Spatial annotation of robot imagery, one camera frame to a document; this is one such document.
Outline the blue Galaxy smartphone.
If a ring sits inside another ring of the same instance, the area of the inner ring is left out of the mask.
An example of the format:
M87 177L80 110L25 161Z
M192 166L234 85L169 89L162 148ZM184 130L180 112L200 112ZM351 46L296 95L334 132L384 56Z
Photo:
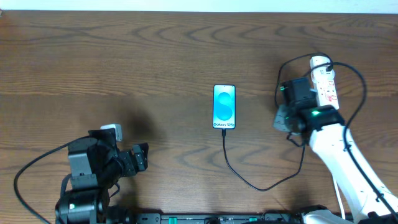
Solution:
M213 128L236 127L236 87L220 84L213 87Z

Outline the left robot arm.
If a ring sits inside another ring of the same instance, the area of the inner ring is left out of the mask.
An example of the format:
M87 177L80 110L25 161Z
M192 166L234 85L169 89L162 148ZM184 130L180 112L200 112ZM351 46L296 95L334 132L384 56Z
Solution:
M128 151L117 147L115 128L90 130L68 145L71 173L62 182L55 206L56 223L135 223L132 213L109 204L109 189L118 180L132 177L148 167L147 143Z

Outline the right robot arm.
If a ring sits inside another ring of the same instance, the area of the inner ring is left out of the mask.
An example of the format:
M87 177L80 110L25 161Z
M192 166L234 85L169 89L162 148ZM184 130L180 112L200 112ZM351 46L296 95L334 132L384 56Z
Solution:
M397 223L397 197L358 149L338 109L333 80L283 82L284 103L274 126L300 135L324 162L346 199L355 223Z

